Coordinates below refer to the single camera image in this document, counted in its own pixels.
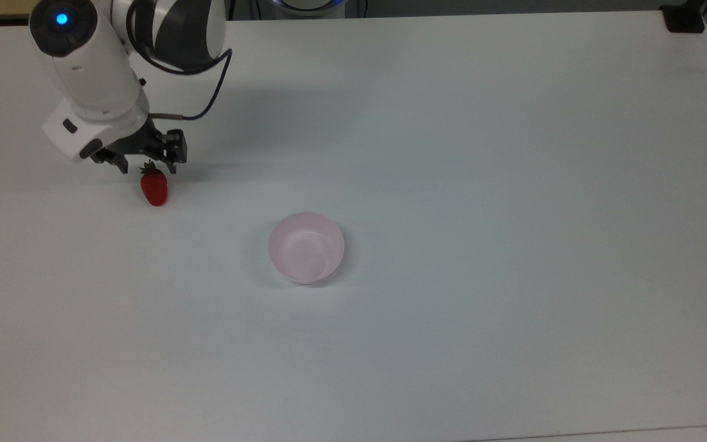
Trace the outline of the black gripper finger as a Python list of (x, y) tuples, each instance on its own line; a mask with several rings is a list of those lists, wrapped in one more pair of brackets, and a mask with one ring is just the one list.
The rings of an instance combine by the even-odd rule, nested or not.
[(184, 131), (176, 129), (150, 134), (142, 154), (163, 163), (170, 174), (176, 174), (179, 165), (187, 162), (188, 146)]
[(90, 153), (90, 159), (95, 163), (108, 163), (115, 166), (122, 174), (128, 174), (129, 163), (126, 157), (107, 147), (101, 147)]

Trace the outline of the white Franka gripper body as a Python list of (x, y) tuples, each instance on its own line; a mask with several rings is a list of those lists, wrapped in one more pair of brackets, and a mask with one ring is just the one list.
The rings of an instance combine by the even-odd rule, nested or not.
[(91, 160), (90, 153), (107, 147), (126, 155), (143, 155), (155, 124), (149, 117), (146, 97), (104, 104), (101, 108), (83, 106), (70, 97), (42, 124), (42, 132), (53, 145), (75, 163)]

